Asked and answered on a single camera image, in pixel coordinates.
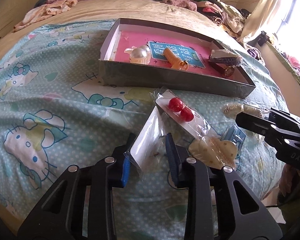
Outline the white card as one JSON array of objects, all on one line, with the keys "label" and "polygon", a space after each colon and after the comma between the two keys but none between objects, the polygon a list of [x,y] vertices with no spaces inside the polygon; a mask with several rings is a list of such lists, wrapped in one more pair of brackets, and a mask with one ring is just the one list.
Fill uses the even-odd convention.
[{"label": "white card", "polygon": [[158,170],[165,155],[166,134],[164,113],[158,106],[154,106],[142,129],[124,153],[140,178]]}]

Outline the cream heart hair clip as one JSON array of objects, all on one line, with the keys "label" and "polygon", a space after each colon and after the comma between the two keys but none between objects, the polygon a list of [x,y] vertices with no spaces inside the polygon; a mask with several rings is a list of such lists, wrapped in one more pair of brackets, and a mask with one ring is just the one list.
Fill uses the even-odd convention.
[{"label": "cream heart hair clip", "polygon": [[194,139],[188,148],[191,156],[203,162],[206,166],[221,169],[223,166],[236,168],[235,158],[237,146],[228,140],[221,141],[216,137]]}]

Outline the red gold round case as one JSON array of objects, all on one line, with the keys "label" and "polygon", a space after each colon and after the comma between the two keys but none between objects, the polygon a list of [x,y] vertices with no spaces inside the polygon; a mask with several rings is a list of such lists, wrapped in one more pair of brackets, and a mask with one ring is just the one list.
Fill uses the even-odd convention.
[{"label": "red gold round case", "polygon": [[216,70],[217,72],[219,72],[219,74],[221,74],[223,77],[230,77],[234,74],[235,72],[235,67],[233,66],[221,66],[220,64],[216,64],[214,62],[209,62],[209,65]]}]

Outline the dark hair accessory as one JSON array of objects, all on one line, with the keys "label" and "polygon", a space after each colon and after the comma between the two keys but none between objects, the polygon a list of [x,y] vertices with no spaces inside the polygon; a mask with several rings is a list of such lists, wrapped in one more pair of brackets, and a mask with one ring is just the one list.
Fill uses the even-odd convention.
[{"label": "dark hair accessory", "polygon": [[242,63],[242,57],[227,49],[216,49],[211,51],[208,61],[238,67]]}]

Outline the pearl hair clip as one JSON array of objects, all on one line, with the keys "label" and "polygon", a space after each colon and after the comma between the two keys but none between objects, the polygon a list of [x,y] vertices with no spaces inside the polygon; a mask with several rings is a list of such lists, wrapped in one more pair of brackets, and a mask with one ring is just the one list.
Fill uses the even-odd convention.
[{"label": "pearl hair clip", "polygon": [[140,47],[132,46],[131,48],[126,48],[124,52],[129,54],[130,63],[149,64],[151,61],[151,50],[147,45]]}]

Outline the red ball earrings on card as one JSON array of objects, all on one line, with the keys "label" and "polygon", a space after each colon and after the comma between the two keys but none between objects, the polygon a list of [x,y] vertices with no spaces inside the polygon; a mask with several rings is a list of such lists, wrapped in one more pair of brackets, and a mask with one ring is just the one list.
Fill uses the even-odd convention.
[{"label": "red ball earrings on card", "polygon": [[155,103],[194,139],[215,134],[210,124],[171,90],[159,92]]}]

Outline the small blue plastic box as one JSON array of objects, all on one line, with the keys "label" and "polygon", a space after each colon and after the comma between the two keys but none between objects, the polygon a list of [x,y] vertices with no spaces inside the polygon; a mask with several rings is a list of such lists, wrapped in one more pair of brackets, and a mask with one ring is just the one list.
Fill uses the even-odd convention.
[{"label": "small blue plastic box", "polygon": [[238,150],[240,150],[244,144],[246,134],[237,125],[231,125],[227,128],[221,137],[221,140],[228,140],[233,142]]}]

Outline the hello kitty blanket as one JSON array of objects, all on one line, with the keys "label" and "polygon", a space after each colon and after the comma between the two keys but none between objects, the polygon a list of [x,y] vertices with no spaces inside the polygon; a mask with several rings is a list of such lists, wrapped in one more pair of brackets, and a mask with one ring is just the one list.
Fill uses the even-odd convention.
[{"label": "hello kitty blanket", "polygon": [[[65,168],[111,154],[130,132],[138,134],[153,108],[156,88],[102,86],[99,51],[114,22],[38,27],[0,60],[0,217],[14,232]],[[218,135],[234,124],[222,114],[226,103],[288,111],[268,70],[243,59],[256,85],[244,100],[173,91]],[[163,154],[151,156],[157,163],[142,176],[132,166],[128,185],[114,189],[119,238],[183,239],[188,194],[168,184]],[[236,162],[260,199],[277,186],[284,167],[274,148],[249,133]]]}]

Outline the shallow box with pink base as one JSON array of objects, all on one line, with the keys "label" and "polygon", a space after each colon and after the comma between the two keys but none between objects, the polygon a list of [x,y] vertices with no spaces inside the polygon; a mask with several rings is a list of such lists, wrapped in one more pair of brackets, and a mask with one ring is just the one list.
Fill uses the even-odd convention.
[{"label": "shallow box with pink base", "polygon": [[168,24],[120,18],[100,49],[107,85],[167,87],[246,98],[255,84],[221,42]]}]

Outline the pile of clothes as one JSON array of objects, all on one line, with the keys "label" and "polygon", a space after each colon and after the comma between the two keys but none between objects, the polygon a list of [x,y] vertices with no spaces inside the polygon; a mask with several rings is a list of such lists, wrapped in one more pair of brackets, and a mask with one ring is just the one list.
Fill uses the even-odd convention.
[{"label": "pile of clothes", "polygon": [[250,15],[249,11],[239,10],[220,0],[193,0],[193,2],[197,5],[197,12],[222,27],[231,37],[238,39],[241,36],[245,21]]}]

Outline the beige bed sheet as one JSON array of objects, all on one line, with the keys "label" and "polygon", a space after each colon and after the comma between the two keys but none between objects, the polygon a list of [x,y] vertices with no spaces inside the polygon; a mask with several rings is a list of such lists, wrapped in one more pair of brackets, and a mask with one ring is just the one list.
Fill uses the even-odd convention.
[{"label": "beige bed sheet", "polygon": [[[150,111],[148,88],[101,87],[99,50],[115,20],[134,18],[189,29],[239,49],[204,16],[150,0],[89,0],[8,34],[0,43],[0,218],[17,232],[36,202],[70,164],[86,167],[138,131]],[[6,136],[25,133],[23,117],[59,117],[60,137],[43,169],[7,152]]]}]

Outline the cream curtain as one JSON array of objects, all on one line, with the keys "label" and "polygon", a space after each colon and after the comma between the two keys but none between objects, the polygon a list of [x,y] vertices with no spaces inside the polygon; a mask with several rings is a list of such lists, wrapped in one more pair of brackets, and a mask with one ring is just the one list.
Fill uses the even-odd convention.
[{"label": "cream curtain", "polygon": [[279,14],[288,8],[290,0],[259,0],[256,8],[245,20],[238,42],[249,42],[262,31],[272,30],[279,22]]}]

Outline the pink fuzzy garment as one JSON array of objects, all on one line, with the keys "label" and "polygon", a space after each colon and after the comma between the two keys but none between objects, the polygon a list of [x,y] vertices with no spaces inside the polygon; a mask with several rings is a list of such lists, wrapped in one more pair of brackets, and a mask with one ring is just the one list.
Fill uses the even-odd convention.
[{"label": "pink fuzzy garment", "polygon": [[191,11],[197,10],[196,3],[192,2],[191,0],[162,0],[162,3],[189,9]]}]

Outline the peach clothing on bed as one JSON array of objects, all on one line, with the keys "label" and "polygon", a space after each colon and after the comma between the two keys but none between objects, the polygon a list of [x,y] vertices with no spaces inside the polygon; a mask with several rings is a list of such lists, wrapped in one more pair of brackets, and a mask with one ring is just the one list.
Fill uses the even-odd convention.
[{"label": "peach clothing on bed", "polygon": [[72,7],[76,6],[77,3],[77,0],[62,0],[36,7],[27,12],[23,20],[13,27],[13,32],[20,31],[34,23],[62,14],[63,12],[67,12],[71,10]]}]

